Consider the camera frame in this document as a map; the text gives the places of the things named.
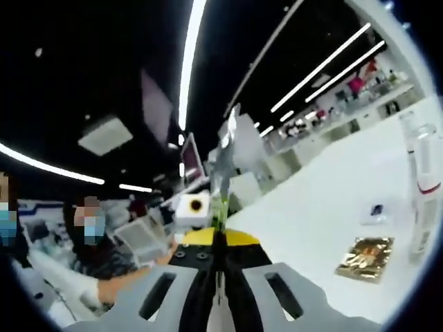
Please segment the plastic bottle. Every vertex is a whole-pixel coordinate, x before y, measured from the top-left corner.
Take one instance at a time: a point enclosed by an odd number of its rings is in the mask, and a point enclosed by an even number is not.
[[[442,215],[442,182],[439,170],[442,139],[433,124],[420,127],[415,132],[413,148],[417,167],[417,196],[410,258],[416,261],[425,253],[431,233]]]
[[[415,163],[415,153],[414,153],[414,142],[415,142],[415,132],[417,130],[417,121],[415,113],[413,111],[408,111],[407,113],[399,115],[401,130],[406,141],[406,151],[408,152],[409,161],[409,174],[412,183],[412,207],[416,208],[417,192],[418,188],[416,186],[417,182],[417,167]]]

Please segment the led light strip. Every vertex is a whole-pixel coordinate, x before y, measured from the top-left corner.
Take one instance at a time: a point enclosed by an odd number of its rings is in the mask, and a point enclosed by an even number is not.
[[[341,73],[339,73],[336,77],[334,77],[332,80],[330,80],[328,83],[326,83],[325,85],[323,85],[321,88],[319,88],[319,90],[317,90],[316,92],[312,93],[308,98],[305,99],[305,102],[310,102],[311,100],[313,100],[315,97],[317,97],[318,95],[320,95],[324,90],[326,90],[327,88],[329,88],[331,85],[333,85],[335,82],[337,82],[339,79],[341,79],[343,76],[345,76],[347,73],[349,73],[352,69],[354,69],[355,67],[357,67],[361,62],[363,62],[366,58],[368,58],[369,56],[371,56],[371,54],[375,53],[377,50],[379,50],[384,44],[386,44],[386,42],[383,40],[381,42],[379,42],[376,46],[374,46],[373,48],[371,48],[368,52],[366,52],[365,54],[363,54],[360,58],[358,58],[356,61],[354,61],[350,66],[348,66],[344,71],[342,71]]]
[[[181,178],[183,178],[185,176],[185,164],[184,163],[179,164],[179,174],[180,174]]]
[[[288,113],[284,114],[281,117],[280,122],[284,122],[285,120],[289,119],[293,115],[293,113],[293,111],[289,111]]]
[[[189,86],[191,81],[192,62],[194,61],[195,45],[199,35],[201,18],[205,9],[206,0],[194,0],[189,18],[188,33],[186,35],[183,65],[181,67],[180,99],[179,99],[179,126],[186,128],[186,113],[188,112]]]
[[[183,136],[182,134],[179,134],[179,145],[183,145],[183,143],[185,142],[185,136]]]
[[[261,134],[260,137],[266,136],[268,133],[270,133],[274,129],[273,126],[267,127]]]
[[[76,180],[95,183],[97,185],[102,185],[103,183],[105,183],[105,180],[102,180],[101,178],[93,178],[91,176],[87,176],[87,175],[83,175],[83,174],[79,174],[79,173],[75,173],[75,172],[71,172],[71,171],[66,171],[65,169],[42,163],[41,161],[29,158],[29,157],[25,156],[24,154],[20,154],[19,152],[14,151],[1,143],[0,143],[0,152],[11,157],[11,158],[14,158],[15,160],[21,161],[22,163],[42,169],[44,171],[59,174],[62,176],[67,176],[68,178],[74,178]]]
[[[323,61],[317,68],[312,71],[303,81],[298,83],[288,94],[286,94],[281,101],[274,105],[271,113],[277,111],[285,102],[287,102],[297,91],[299,91],[308,81],[312,80],[315,75],[321,72],[333,59],[342,53],[350,44],[355,42],[363,33],[371,27],[370,23],[365,24],[360,30],[354,33],[347,41],[345,41],[339,48],[337,48],[325,61]]]
[[[152,192],[151,188],[138,187],[136,185],[118,185],[120,189],[134,190],[135,192]]]

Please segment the face mask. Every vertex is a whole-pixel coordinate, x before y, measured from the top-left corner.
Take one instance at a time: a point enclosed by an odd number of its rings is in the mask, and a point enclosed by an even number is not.
[[[98,210],[97,216],[86,216],[83,228],[85,244],[97,244],[96,238],[101,238],[105,234],[105,216],[102,211]]]
[[[0,203],[0,237],[2,246],[11,246],[17,235],[17,218],[9,211],[7,203]]]

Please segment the black circle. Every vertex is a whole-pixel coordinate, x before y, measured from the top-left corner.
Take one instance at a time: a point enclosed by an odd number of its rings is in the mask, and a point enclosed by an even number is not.
[[[183,251],[177,251],[177,252],[174,254],[174,256],[175,256],[176,258],[183,258],[183,257],[186,256],[186,254],[185,254]]]
[[[208,254],[205,253],[205,252],[199,252],[197,254],[197,259],[204,260],[204,259],[207,259],[207,258],[208,258]]]
[[[195,199],[195,200],[191,201],[191,209],[192,209],[192,210],[194,210],[194,211],[200,211],[201,206],[202,206],[202,204],[201,204],[201,201],[200,201],[200,200]]]

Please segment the green object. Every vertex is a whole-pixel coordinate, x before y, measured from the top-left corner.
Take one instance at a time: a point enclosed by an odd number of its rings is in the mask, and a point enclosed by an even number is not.
[[[228,219],[229,199],[223,199],[216,196],[211,201],[211,210],[213,213],[213,221],[211,226],[216,230],[223,231]]]

